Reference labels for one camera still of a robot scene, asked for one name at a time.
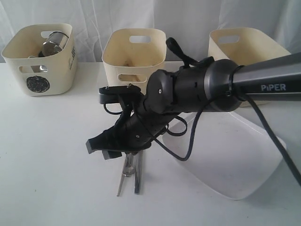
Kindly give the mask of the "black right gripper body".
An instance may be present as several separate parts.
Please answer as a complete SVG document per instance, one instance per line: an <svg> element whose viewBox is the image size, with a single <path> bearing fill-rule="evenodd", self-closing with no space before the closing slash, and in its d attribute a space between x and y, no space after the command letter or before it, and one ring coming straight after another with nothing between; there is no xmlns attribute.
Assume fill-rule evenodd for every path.
<svg viewBox="0 0 301 226"><path fill-rule="evenodd" d="M113 126L114 148L121 152L142 150L151 144L163 128L174 119L173 113L156 113L147 98L133 106L134 114L117 120Z"/></svg>

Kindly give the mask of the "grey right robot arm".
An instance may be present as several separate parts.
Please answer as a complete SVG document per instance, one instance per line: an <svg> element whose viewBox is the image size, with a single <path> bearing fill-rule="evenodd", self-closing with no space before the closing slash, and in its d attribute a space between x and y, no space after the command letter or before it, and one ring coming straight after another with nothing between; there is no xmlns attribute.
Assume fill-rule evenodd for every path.
<svg viewBox="0 0 301 226"><path fill-rule="evenodd" d="M119 103L122 113L112 127L87 141L87 151L102 151L105 159L118 158L122 153L150 148L180 113L231 112L246 97L299 101L301 55L246 66L209 57L176 72L157 70L150 76L145 94L135 85L103 87L99 94L101 104Z"/></svg>

